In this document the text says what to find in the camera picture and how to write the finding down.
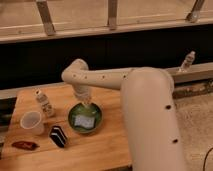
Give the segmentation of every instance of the small bottle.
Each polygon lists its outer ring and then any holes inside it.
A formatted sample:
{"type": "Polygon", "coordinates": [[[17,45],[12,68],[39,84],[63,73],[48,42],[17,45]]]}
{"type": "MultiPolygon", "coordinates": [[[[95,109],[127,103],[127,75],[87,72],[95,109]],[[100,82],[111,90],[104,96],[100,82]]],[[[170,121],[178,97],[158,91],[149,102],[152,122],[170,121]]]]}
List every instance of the small bottle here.
{"type": "Polygon", "coordinates": [[[54,109],[50,104],[48,97],[41,90],[36,91],[36,100],[40,104],[46,117],[52,117],[55,115],[54,109]]]}
{"type": "Polygon", "coordinates": [[[181,67],[178,70],[178,73],[187,72],[195,60],[195,52],[191,51],[189,54],[186,55],[185,60],[183,61],[181,67]]]}

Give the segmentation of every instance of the green bowl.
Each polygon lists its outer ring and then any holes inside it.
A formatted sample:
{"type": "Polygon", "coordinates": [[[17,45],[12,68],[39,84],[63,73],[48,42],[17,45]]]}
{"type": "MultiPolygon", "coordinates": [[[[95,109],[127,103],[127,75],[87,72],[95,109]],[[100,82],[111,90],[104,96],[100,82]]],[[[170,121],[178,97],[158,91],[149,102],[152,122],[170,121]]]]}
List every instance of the green bowl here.
{"type": "Polygon", "coordinates": [[[102,120],[101,109],[94,103],[91,103],[88,106],[84,106],[82,103],[79,103],[70,110],[69,116],[68,116],[68,122],[69,122],[71,128],[74,131],[76,131],[78,133],[82,133],[82,134],[93,132],[100,125],[101,120],[102,120]],[[84,128],[81,126],[75,126],[74,122],[75,122],[75,118],[77,115],[84,115],[86,117],[94,117],[95,118],[94,127],[91,129],[87,129],[87,128],[84,128]]]}

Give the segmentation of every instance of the green object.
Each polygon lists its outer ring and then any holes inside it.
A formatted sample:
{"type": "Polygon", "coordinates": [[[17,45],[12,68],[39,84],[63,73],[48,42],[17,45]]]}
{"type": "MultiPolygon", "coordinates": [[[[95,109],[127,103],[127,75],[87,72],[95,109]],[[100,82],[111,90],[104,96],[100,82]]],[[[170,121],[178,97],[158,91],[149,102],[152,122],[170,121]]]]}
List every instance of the green object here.
{"type": "Polygon", "coordinates": [[[94,103],[91,103],[89,105],[83,105],[82,103],[79,103],[70,110],[68,116],[68,122],[70,126],[76,132],[83,134],[93,132],[100,125],[101,120],[102,120],[101,110],[94,103]],[[95,120],[94,125],[90,129],[83,127],[84,124],[82,124],[82,126],[80,126],[81,124],[80,125],[77,124],[76,126],[76,118],[78,118],[79,116],[85,116],[83,118],[94,119],[95,120]]]}

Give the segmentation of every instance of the black dot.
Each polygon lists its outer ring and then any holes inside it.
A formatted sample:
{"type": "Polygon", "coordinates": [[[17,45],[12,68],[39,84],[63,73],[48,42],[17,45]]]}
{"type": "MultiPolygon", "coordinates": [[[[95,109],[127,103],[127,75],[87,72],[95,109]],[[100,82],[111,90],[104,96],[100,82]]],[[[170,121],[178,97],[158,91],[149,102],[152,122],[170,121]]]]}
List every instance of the black dot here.
{"type": "Polygon", "coordinates": [[[172,141],[172,143],[173,143],[173,144],[178,143],[178,139],[174,139],[174,140],[172,141]]]}
{"type": "Polygon", "coordinates": [[[169,110],[169,109],[171,109],[172,108],[172,106],[171,105],[166,105],[166,107],[165,107],[167,110],[169,110]]]}

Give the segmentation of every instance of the red object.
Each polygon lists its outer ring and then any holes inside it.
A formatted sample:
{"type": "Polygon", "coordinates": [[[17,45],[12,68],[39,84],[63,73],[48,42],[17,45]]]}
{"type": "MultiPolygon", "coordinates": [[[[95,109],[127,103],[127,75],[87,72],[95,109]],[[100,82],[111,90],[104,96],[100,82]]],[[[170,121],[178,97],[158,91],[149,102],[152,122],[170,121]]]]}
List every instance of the red object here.
{"type": "Polygon", "coordinates": [[[37,147],[39,147],[36,143],[29,141],[14,142],[12,146],[24,150],[35,150],[37,147]]]}

